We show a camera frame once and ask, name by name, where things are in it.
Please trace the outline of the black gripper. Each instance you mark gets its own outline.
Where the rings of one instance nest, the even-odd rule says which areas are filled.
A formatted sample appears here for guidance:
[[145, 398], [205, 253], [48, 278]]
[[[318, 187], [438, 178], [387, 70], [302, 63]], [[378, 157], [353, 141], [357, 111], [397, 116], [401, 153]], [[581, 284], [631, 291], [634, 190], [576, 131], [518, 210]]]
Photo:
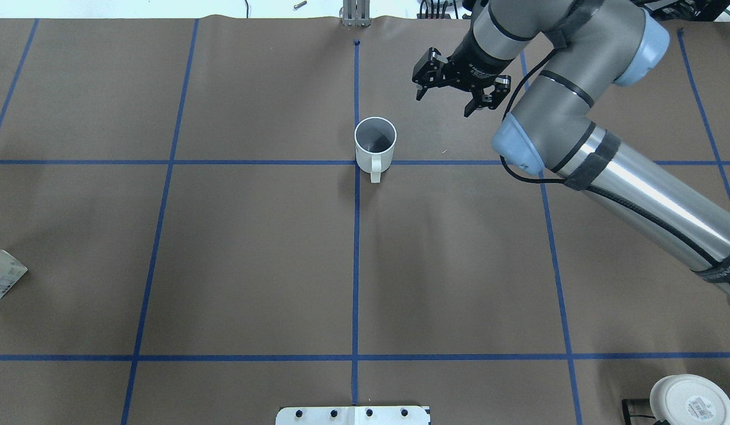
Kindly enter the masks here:
[[499, 60], [495, 57], [446, 59], [436, 48], [429, 48], [416, 62], [411, 80], [418, 91], [415, 99], [422, 100], [429, 89], [451, 87], [470, 92], [463, 116], [476, 110], [495, 110], [510, 92], [511, 76], [499, 76]]

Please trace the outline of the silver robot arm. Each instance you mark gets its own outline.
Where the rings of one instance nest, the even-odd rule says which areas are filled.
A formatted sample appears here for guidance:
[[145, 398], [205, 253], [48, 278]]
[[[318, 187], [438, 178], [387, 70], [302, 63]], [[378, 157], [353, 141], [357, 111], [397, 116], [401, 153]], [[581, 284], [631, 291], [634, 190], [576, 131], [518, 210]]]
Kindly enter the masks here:
[[471, 94], [464, 108], [499, 107], [507, 66], [538, 35], [552, 50], [535, 79], [509, 102], [492, 148], [518, 180], [584, 192], [621, 216], [725, 293], [730, 306], [730, 212], [589, 119], [610, 86], [631, 86], [669, 48], [669, 33], [629, 1], [465, 1], [470, 27], [456, 50], [430, 48], [414, 65], [416, 99], [451, 87]]

